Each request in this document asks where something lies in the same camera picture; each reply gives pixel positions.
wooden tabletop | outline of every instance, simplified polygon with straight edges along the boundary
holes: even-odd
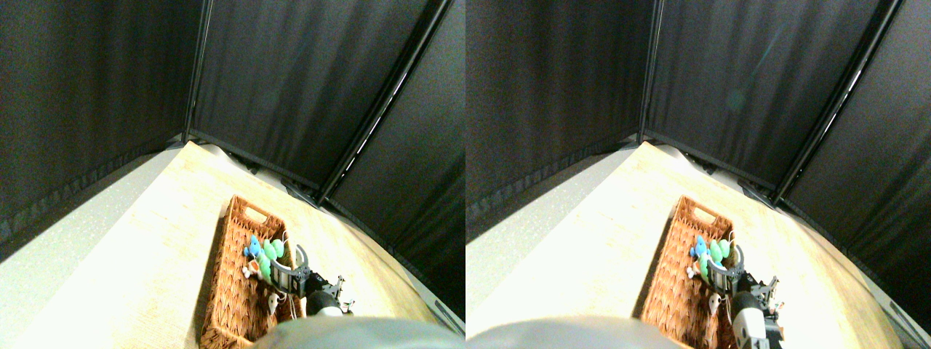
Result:
[[[466,337],[541,317],[632,316],[681,195],[734,222],[748,272],[779,277],[787,347],[901,347],[863,279],[850,272],[856,267],[823,237],[648,143],[467,315]]]
[[[357,316],[436,322],[398,262],[367,236],[188,143],[16,346],[196,348],[209,296],[210,250],[233,195],[284,220],[311,269],[331,282],[343,275]]]

